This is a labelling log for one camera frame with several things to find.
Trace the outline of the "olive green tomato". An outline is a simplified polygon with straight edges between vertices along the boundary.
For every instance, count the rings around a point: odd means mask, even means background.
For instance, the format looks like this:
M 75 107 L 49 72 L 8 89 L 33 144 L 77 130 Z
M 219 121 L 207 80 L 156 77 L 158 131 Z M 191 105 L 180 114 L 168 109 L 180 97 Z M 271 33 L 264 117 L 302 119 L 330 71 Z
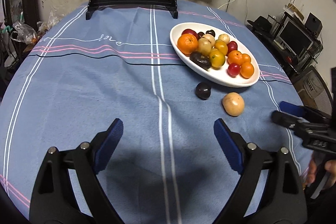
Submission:
M 213 48 L 209 54 L 209 59 L 211 62 L 211 66 L 215 69 L 220 69 L 225 61 L 226 57 L 216 48 Z

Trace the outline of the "beige round fruit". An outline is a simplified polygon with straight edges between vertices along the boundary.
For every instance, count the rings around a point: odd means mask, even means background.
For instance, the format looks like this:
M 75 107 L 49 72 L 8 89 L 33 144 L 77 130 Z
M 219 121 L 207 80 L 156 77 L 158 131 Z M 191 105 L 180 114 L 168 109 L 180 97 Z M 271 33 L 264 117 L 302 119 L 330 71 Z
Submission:
M 226 94 L 222 99 L 222 105 L 226 113 L 232 117 L 240 116 L 245 108 L 245 102 L 236 92 Z

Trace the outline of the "blue striped tablecloth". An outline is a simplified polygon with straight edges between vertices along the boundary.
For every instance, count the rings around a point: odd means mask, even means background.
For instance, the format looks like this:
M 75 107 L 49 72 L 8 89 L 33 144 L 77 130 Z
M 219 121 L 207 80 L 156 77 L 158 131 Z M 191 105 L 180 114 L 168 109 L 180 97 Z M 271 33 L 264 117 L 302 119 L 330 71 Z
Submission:
M 311 157 L 289 130 L 271 122 L 281 101 L 301 100 L 280 65 L 256 37 L 224 11 L 179 1 L 174 19 L 157 8 L 106 8 L 86 20 L 81 5 L 38 42 L 11 80 L 1 102 L 1 184 L 29 215 L 31 194 L 50 147 L 76 148 L 115 119 L 123 136 L 98 179 L 126 223 L 212 223 L 231 195 L 233 171 L 213 131 L 222 118 L 262 149 L 287 147 L 299 174 Z M 198 22 L 241 41 L 261 69 L 240 89 L 245 109 L 227 115 L 214 84 L 207 100 L 203 78 L 176 55 L 170 30 Z

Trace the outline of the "small red apple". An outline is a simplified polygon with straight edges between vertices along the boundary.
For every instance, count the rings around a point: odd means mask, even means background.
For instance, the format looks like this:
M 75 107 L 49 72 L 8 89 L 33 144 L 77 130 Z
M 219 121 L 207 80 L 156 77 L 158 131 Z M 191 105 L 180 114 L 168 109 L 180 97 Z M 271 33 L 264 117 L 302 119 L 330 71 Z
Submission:
M 227 54 L 229 54 L 230 52 L 232 51 L 237 51 L 238 49 L 238 45 L 235 41 L 231 41 L 227 44 L 227 47 L 228 47 L 228 52 Z

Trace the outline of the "black mesh chair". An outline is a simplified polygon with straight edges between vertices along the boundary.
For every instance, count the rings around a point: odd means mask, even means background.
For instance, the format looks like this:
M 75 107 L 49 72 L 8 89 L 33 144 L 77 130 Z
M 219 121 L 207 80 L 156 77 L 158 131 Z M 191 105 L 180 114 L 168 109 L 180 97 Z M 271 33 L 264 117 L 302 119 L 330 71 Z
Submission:
M 333 97 L 315 67 L 307 67 L 301 74 L 293 77 L 291 82 L 304 106 L 331 115 Z

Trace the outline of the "large ribbed orange mandarin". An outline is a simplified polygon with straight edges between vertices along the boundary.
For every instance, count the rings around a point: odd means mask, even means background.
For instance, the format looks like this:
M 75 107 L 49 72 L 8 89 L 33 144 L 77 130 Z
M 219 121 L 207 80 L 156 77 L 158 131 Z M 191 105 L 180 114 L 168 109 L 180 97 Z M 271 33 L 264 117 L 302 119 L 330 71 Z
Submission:
M 198 40 L 192 34 L 183 34 L 177 41 L 178 49 L 186 56 L 198 49 Z

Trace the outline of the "smooth orange fruit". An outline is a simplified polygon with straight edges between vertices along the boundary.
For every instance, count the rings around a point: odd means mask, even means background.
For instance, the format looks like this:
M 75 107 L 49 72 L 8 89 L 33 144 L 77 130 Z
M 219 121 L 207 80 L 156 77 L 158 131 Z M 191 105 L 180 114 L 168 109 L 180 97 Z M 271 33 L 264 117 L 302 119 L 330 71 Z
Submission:
M 242 62 L 243 63 L 251 63 L 251 57 L 250 55 L 243 53 L 242 54 Z

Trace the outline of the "black desk rack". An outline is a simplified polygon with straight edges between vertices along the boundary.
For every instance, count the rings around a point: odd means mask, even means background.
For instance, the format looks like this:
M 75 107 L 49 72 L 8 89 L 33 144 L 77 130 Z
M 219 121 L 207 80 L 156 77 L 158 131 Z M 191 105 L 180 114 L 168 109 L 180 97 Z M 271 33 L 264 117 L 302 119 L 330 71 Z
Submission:
M 323 50 L 320 32 L 311 32 L 295 15 L 284 12 L 280 20 L 259 16 L 247 27 L 262 42 L 290 78 L 317 64 Z

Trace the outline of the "striped beige pepino melon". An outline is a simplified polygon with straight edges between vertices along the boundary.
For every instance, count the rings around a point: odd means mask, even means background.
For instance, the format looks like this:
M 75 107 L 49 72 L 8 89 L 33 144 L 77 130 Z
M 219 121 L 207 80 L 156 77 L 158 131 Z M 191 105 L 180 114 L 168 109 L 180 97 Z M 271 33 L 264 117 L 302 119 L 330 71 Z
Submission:
M 202 38 L 207 39 L 211 43 L 211 47 L 213 48 L 215 45 L 215 38 L 211 34 L 204 34 Z

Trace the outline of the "orange persimmon fruit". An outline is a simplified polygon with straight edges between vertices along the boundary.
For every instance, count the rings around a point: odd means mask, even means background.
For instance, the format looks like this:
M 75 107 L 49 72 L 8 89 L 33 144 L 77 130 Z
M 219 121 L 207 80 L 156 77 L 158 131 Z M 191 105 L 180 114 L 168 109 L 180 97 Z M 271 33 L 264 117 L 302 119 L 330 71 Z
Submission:
M 240 66 L 240 75 L 245 79 L 249 79 L 255 72 L 254 66 L 249 62 L 244 62 Z

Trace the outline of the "dark purple plum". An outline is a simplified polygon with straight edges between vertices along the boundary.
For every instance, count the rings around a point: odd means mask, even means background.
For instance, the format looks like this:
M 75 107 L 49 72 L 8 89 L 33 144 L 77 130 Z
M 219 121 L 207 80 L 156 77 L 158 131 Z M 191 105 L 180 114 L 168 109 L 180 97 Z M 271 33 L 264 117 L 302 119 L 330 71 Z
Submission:
M 215 37 L 215 31 L 214 30 L 208 30 L 208 31 L 206 31 L 206 34 L 210 34 L 213 37 Z

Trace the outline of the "yellow-orange tomato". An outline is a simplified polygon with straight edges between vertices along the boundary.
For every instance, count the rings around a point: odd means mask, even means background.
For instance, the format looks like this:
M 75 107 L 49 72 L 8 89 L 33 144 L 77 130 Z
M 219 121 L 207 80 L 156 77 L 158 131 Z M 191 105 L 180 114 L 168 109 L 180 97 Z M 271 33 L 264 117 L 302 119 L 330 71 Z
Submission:
M 220 39 L 217 39 L 216 42 L 215 42 L 214 47 L 217 50 L 219 50 L 224 56 L 227 55 L 227 53 L 228 53 L 228 46 L 227 46 L 227 44 L 224 41 L 222 41 Z

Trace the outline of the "large dark red apple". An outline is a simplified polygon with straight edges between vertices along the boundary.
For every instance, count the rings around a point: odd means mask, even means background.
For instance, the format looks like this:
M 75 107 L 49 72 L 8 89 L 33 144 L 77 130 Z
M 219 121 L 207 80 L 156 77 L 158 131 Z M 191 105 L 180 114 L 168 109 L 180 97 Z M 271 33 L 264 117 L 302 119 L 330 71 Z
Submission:
M 183 30 L 182 34 L 183 34 L 183 35 L 184 35 L 184 34 L 190 34 L 190 35 L 195 36 L 197 40 L 199 39 L 198 33 L 195 32 L 195 31 L 192 30 L 192 29 L 189 29 L 189 28 Z

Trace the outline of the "clear plastic bag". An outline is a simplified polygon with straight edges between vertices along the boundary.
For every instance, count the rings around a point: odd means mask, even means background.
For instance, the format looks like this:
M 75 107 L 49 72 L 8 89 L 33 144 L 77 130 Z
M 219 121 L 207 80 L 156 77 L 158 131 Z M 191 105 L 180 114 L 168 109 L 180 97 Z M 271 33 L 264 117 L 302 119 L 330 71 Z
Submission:
M 64 15 L 58 15 L 54 10 L 50 12 L 46 22 L 37 22 L 37 30 L 23 22 L 13 24 L 13 32 L 10 35 L 12 41 L 34 46 L 37 42 L 56 24 L 60 22 Z

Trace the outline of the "dark chestnut on plate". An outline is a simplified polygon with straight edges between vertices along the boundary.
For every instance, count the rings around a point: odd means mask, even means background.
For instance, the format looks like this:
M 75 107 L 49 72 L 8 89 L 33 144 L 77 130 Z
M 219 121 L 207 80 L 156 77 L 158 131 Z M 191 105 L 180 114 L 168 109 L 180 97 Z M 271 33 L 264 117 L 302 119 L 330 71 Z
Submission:
M 199 38 L 199 39 L 202 38 L 204 35 L 205 35 L 204 32 L 198 32 L 198 38 Z

